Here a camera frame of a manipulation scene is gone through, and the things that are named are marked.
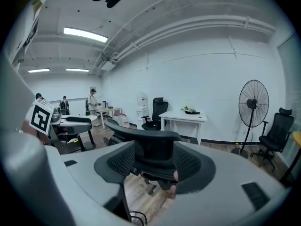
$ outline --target chair seat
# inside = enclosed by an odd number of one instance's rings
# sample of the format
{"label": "chair seat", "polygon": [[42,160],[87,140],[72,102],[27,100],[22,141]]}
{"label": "chair seat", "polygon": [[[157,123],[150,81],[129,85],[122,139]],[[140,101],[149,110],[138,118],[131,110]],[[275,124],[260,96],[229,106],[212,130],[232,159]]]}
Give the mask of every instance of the chair seat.
{"label": "chair seat", "polygon": [[155,121],[150,121],[148,123],[144,123],[142,125],[142,128],[145,130],[161,130],[161,123],[155,122]]}
{"label": "chair seat", "polygon": [[282,147],[269,139],[267,136],[260,136],[259,141],[270,151],[278,152]]}

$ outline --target desk leg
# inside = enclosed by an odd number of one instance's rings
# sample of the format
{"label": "desk leg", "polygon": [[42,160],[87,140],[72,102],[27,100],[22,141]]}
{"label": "desk leg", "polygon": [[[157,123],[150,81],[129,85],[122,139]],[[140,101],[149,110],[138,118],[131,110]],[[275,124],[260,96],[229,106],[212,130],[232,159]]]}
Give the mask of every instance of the desk leg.
{"label": "desk leg", "polygon": [[298,153],[295,157],[295,159],[293,160],[291,166],[289,167],[289,169],[286,171],[286,173],[283,175],[283,177],[280,179],[280,182],[285,182],[287,176],[291,173],[292,169],[294,168],[294,166],[296,165],[299,157],[301,156],[301,148],[298,150]]}
{"label": "desk leg", "polygon": [[161,131],[165,130],[165,121],[164,118],[161,118]]}
{"label": "desk leg", "polygon": [[101,118],[102,118],[102,124],[103,124],[103,128],[104,128],[103,113],[102,113],[102,112],[100,112],[100,116],[101,116]]}
{"label": "desk leg", "polygon": [[202,123],[200,123],[198,125],[198,134],[197,134],[197,140],[198,140],[199,145],[201,145],[201,140],[202,140],[202,138],[201,138],[201,125],[202,125]]}

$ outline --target mesh chair back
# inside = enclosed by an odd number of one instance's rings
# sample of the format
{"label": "mesh chair back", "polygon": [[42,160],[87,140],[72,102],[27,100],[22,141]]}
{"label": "mesh chair back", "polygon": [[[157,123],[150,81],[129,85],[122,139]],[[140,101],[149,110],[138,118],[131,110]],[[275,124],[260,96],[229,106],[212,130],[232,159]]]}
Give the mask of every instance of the mesh chair back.
{"label": "mesh chair back", "polygon": [[160,122],[161,117],[159,115],[167,111],[168,102],[163,101],[163,97],[154,98],[152,104],[152,120],[155,122]]}
{"label": "mesh chair back", "polygon": [[270,140],[282,149],[285,146],[287,132],[293,125],[294,118],[289,115],[275,113],[271,130],[268,133]]}

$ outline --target ceiling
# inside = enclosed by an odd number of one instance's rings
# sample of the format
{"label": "ceiling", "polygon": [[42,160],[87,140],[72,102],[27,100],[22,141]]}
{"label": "ceiling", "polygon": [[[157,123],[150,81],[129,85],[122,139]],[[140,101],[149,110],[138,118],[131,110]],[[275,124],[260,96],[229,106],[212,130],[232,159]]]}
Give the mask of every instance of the ceiling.
{"label": "ceiling", "polygon": [[[272,0],[122,0],[111,9],[104,1],[47,0],[40,12],[38,34],[19,72],[30,76],[31,69],[49,68],[46,74],[62,74],[68,73],[66,68],[86,68],[91,75],[101,75],[101,58],[112,58],[162,26],[208,15],[248,16],[274,26],[275,11]],[[109,39],[102,43],[64,35],[64,27]]]}

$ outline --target white box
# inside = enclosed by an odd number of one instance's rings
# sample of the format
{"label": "white box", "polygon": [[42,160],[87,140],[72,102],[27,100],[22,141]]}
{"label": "white box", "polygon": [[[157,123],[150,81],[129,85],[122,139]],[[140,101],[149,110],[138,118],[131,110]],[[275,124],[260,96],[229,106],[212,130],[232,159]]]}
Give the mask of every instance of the white box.
{"label": "white box", "polygon": [[45,100],[37,99],[33,102],[33,109],[30,115],[29,125],[37,131],[48,135],[53,105]]}

